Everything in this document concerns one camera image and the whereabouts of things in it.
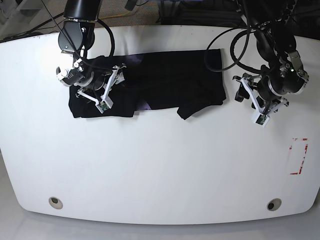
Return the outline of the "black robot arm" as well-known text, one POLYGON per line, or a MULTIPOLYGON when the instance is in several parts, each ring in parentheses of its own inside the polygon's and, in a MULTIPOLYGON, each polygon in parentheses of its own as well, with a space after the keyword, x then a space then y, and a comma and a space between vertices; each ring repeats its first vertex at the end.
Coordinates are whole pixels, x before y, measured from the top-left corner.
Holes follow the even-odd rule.
POLYGON ((96 59, 87 59, 88 50, 95 42, 95 24, 100 23, 110 37, 110 53, 115 53, 114 35, 105 23, 99 19, 101 0, 68 0, 63 17, 66 19, 59 30, 58 45, 61 53, 66 57, 62 67, 56 69, 59 81, 67 87, 98 91, 105 84, 105 77, 111 75, 112 67, 98 65, 96 59))
POLYGON ((286 26, 297 1, 243 0, 241 3, 243 14, 254 30, 258 53, 268 65, 262 65, 259 70, 241 62, 238 66, 261 76, 255 89, 265 102, 301 93, 309 76, 297 51, 296 39, 286 26))

